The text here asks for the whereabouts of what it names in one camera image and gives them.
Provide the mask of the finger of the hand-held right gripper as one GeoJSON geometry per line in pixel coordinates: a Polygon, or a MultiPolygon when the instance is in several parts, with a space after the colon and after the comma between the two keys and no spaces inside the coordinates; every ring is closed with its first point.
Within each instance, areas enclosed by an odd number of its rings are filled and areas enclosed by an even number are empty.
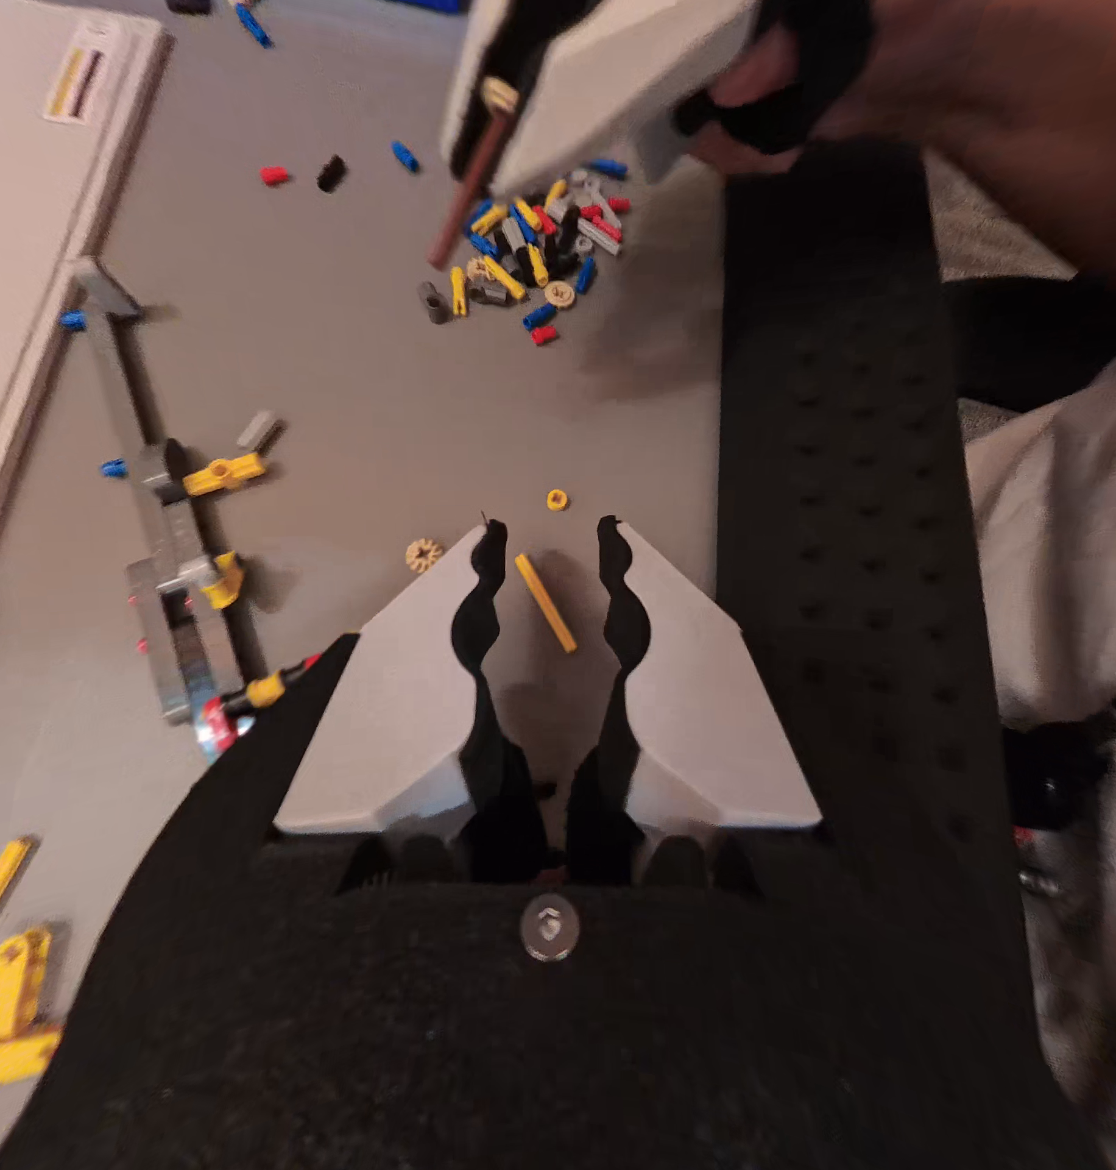
{"type": "Polygon", "coordinates": [[[462,180],[491,114],[478,96],[479,82],[492,75],[520,94],[515,122],[492,181],[523,178],[523,4],[471,3],[460,53],[451,75],[440,125],[440,153],[451,177],[462,180]]]}
{"type": "Polygon", "coordinates": [[[673,114],[749,45],[758,2],[608,2],[560,36],[492,174],[506,197],[622,148],[658,184],[687,152],[673,114]]]}

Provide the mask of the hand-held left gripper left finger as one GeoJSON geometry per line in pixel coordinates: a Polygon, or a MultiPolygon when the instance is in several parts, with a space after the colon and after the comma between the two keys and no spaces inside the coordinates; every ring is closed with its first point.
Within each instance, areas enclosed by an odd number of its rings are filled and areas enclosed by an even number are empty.
{"type": "Polygon", "coordinates": [[[361,628],[274,819],[291,836],[431,837],[470,879],[527,884],[545,827],[483,667],[508,530],[489,520],[361,628]]]}

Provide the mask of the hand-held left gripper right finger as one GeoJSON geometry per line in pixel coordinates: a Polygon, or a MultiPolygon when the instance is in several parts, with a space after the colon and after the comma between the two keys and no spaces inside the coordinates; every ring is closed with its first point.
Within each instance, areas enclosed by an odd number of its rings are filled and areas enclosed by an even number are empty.
{"type": "Polygon", "coordinates": [[[739,623],[629,523],[596,528],[617,669],[565,804],[574,884],[640,884],[672,844],[701,865],[733,833],[806,833],[819,804],[739,623]]]}

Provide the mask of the brown lego axle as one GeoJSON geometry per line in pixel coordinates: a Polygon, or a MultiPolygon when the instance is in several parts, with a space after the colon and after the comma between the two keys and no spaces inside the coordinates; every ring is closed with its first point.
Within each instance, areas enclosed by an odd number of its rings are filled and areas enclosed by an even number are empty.
{"type": "Polygon", "coordinates": [[[515,114],[508,108],[491,110],[489,123],[472,151],[428,251],[426,260],[434,271],[443,271],[449,266],[452,252],[463,234],[469,209],[478,198],[485,197],[514,122],[515,114]]]}

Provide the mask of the pile of small lego pins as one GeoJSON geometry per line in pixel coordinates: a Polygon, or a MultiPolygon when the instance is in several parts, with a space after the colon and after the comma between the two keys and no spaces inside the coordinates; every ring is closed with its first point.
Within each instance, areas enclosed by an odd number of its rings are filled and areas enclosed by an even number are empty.
{"type": "Polygon", "coordinates": [[[632,177],[627,161],[606,156],[543,191],[463,199],[459,234],[444,243],[446,287],[417,289],[428,321],[449,325],[479,306],[515,312],[530,344],[555,344],[561,318],[595,289],[600,259],[622,250],[632,177]]]}

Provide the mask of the short yellow lego axle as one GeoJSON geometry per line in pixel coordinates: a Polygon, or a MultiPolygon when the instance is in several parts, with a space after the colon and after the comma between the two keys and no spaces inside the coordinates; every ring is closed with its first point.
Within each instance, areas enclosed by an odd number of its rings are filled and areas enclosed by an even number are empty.
{"type": "Polygon", "coordinates": [[[551,593],[539,577],[536,566],[530,562],[527,554],[519,554],[514,560],[514,566],[521,575],[521,583],[530,593],[534,602],[545,621],[548,630],[557,642],[563,652],[568,656],[578,651],[578,642],[572,635],[565,619],[553,601],[551,593]]]}

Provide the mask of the long grey lego beam assembly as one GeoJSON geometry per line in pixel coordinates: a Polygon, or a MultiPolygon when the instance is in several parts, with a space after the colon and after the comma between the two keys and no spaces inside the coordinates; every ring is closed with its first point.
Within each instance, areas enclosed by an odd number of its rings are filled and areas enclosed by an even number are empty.
{"type": "Polygon", "coordinates": [[[127,566],[128,602],[140,624],[161,717],[189,727],[199,751],[214,762],[321,657],[268,676],[246,674],[238,641],[246,565],[233,550],[216,548],[197,509],[208,495],[229,495],[264,475],[266,466],[249,449],[196,469],[186,448],[168,437],[143,378],[135,346],[142,306],[95,258],[75,260],[71,274],[120,448],[104,474],[133,489],[147,546],[147,556],[127,566]]]}

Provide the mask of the yellow L-shaped lego beam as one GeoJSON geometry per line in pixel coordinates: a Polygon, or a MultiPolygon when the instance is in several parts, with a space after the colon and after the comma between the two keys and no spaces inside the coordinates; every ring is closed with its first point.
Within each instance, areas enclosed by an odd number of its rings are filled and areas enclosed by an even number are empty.
{"type": "Polygon", "coordinates": [[[46,926],[0,945],[0,1088],[44,1075],[62,1040],[61,1026],[37,1018],[51,947],[46,926]]]}

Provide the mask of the open lego instruction booklet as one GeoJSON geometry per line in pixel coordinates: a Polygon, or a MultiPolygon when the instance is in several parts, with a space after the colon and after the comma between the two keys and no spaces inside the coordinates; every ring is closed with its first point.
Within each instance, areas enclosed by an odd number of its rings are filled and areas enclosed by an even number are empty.
{"type": "Polygon", "coordinates": [[[0,518],[168,48],[155,20],[0,2],[0,518]]]}

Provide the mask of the person's right hand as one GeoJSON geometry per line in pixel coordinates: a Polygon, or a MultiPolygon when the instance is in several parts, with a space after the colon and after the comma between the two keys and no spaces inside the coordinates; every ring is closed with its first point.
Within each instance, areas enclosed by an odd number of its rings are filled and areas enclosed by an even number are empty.
{"type": "MultiPolygon", "coordinates": [[[[985,3],[868,3],[871,39],[863,70],[813,125],[804,143],[877,139],[929,144],[960,111],[985,3]]],[[[740,108],[800,80],[801,26],[779,15],[710,87],[719,107],[740,108]]]]}

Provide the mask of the black foam pad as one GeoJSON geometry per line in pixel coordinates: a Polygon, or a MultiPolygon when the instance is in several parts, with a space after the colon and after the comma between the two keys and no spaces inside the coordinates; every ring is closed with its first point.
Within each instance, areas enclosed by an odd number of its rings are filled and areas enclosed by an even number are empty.
{"type": "Polygon", "coordinates": [[[723,209],[716,601],[872,908],[1031,1016],[924,166],[820,144],[723,209]]]}

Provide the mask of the person's white shirt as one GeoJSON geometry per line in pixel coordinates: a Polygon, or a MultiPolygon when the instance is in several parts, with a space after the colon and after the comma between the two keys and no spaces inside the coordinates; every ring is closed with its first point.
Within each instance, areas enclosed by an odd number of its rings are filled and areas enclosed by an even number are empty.
{"type": "Polygon", "coordinates": [[[1116,1168],[1116,359],[966,465],[1002,721],[1084,733],[1106,767],[1020,864],[1045,1055],[1116,1168]]]}

